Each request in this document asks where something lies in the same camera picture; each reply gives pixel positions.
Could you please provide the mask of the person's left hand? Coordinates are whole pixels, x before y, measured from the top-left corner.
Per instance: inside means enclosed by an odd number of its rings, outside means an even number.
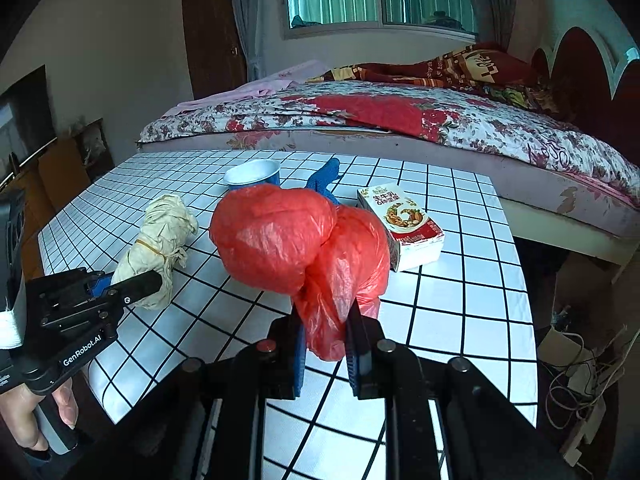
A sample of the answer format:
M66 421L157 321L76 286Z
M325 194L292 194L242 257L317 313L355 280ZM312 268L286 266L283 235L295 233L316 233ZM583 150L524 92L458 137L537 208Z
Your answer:
M78 419L78 404L73 393L73 379L59 386L52 398L58 407L60 419L74 429ZM47 451L49 443L39 429L34 411L43 396L32 393L25 385L19 385L1 395L1 416L15 442L22 448Z

